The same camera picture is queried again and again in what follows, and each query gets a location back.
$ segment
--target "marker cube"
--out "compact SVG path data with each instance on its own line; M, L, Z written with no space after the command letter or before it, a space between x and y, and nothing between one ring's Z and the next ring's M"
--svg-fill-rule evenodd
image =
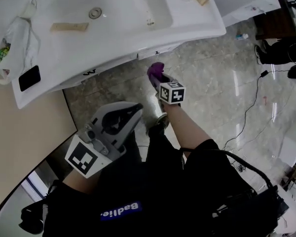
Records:
M186 87L181 83L174 82L164 82L160 84L159 98L170 104L182 103L185 99Z

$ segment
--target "black cable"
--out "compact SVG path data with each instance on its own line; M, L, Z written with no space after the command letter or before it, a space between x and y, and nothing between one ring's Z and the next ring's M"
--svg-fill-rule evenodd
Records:
M235 168L235 165L233 165L236 162L236 160L234 160L230 165L232 165Z
M254 171L255 173L257 173L260 177L262 177L265 182L266 182L266 185L269 187L269 188L272 188L273 185L270 181L270 179L261 171L261 170L258 170L257 168L253 167L251 164L247 163L245 160L241 159L239 156L236 156L234 155L233 153L231 152L228 152L228 151L223 151L223 150L214 150L214 151L217 151L217 152L220 152L220 153L223 153L231 158L233 158L235 161L239 162L241 165L245 166L246 168Z
M259 80L260 80L260 78L265 77L265 76L268 75L269 73L273 73L273 72L287 72L287 71L289 71L289 70L275 70L275 71L270 71L270 72L267 71L267 70L265 70L264 72L261 73L260 77L259 77L258 80L257 80L257 91L256 91L256 98L255 98L255 101L253 102L253 105L250 106L250 107L245 111L245 122L244 122L243 128L242 128L241 132L240 132L237 136L231 138L230 140L227 140L227 142L225 143L225 146L223 147L223 150L225 150L225 148L226 148L226 146L227 146L227 143L228 143L229 141L232 141L232 140L234 140L234 139L237 139L237 138L240 136L240 134L244 131L245 126L246 126L246 122L247 122L247 112L248 112L248 110L250 110L250 109L256 104L256 101L257 101L257 98L258 98Z
M293 61L293 60L291 59L290 52L289 52L289 49L290 49L293 45L290 45L290 46L288 47L288 49L287 49L287 54L288 54L288 57L289 57L289 59L291 60L291 62L294 62L294 63L296 64L296 62Z

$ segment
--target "sink drain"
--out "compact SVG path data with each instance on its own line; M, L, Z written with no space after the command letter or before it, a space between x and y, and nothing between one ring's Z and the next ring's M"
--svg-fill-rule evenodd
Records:
M95 7L89 11L89 18L96 19L102 14L101 8Z

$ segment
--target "plastic bottle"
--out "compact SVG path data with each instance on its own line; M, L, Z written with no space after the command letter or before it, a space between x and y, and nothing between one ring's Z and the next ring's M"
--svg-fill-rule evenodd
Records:
M238 34L236 36L236 39L237 40L246 40L248 37L249 37L249 35L247 35L247 34Z

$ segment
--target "tiled floor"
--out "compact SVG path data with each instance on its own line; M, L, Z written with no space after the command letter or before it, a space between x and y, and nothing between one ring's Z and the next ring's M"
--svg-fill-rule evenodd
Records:
M236 33L248 33L250 39L236 40ZM69 108L78 128L96 110L107 103L126 100L141 102L143 120L136 127L138 145L148 145L145 124L161 114L155 91L146 71L155 61L165 63L165 72L187 86L183 109L223 147L244 125L244 112L252 105L257 78L271 65L260 66L254 55L255 26L252 20L227 28L227 34L214 39L184 43L171 53L142 61L132 61L65 90ZM274 66L289 69L291 64ZM247 124L228 149L264 171L277 183L287 166L277 158L285 131L296 121L296 81L286 73L269 74L259 81L256 105L247 114ZM179 147L173 130L166 131L169 140ZM141 148L145 158L146 148ZM247 170L242 177L259 190L263 181Z

